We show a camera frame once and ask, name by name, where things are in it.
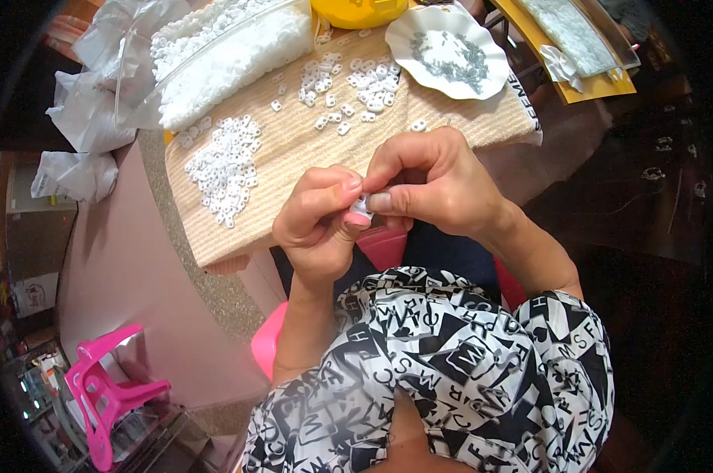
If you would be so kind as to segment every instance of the yellow bowl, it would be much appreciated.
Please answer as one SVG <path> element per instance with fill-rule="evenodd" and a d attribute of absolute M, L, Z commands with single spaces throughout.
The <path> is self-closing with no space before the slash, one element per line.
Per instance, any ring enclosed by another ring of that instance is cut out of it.
<path fill-rule="evenodd" d="M 310 0 L 312 8 L 336 28 L 363 30 L 390 23 L 408 0 Z"/>

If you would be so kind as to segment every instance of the black and white patterned shirt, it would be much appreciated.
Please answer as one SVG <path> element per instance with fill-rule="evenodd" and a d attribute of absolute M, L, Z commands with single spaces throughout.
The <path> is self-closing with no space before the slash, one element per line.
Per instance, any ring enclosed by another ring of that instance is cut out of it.
<path fill-rule="evenodd" d="M 559 291 L 510 315 L 449 272 L 387 270 L 344 292 L 322 363 L 251 413 L 243 471 L 363 471 L 387 458 L 394 389 L 431 453 L 477 471 L 586 471 L 614 411 L 608 338 Z"/>

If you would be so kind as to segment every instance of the plastic bag of white parts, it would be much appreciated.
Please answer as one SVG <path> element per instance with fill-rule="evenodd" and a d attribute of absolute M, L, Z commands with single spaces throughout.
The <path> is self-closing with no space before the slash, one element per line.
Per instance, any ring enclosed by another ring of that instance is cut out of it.
<path fill-rule="evenodd" d="M 112 151 L 134 142 L 135 128 L 117 129 L 115 94 L 98 85 L 97 73 L 57 71 L 55 79 L 55 106 L 46 114 L 76 151 Z"/>
<path fill-rule="evenodd" d="M 90 71 L 100 74 L 102 86 L 115 91 L 126 33 L 136 30 L 151 38 L 163 24 L 189 12 L 186 0 L 107 0 L 71 49 Z"/>
<path fill-rule="evenodd" d="M 117 164 L 109 153 L 44 151 L 30 196 L 61 195 L 97 203 L 112 192 L 116 181 Z"/>

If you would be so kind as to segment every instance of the person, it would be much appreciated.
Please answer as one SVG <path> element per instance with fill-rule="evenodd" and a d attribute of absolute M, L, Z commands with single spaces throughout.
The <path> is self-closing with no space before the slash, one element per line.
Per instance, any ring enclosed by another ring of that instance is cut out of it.
<path fill-rule="evenodd" d="M 363 192 L 390 226 L 475 241 L 530 299 L 510 314 L 463 276 L 401 266 L 334 302 L 370 224 L 348 211 Z M 294 273 L 243 471 L 571 473 L 596 459 L 614 410 L 605 330 L 565 250 L 503 198 L 462 133 L 392 137 L 364 179 L 307 170 L 273 237 Z"/>

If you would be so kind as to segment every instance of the white paper plate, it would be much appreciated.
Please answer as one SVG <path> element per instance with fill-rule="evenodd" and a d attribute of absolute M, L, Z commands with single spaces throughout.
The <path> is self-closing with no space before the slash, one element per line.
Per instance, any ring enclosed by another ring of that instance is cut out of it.
<path fill-rule="evenodd" d="M 509 77 L 506 54 L 461 5 L 411 8 L 388 26 L 385 42 L 417 82 L 451 99 L 488 99 Z M 478 50 L 484 59 L 475 65 Z"/>

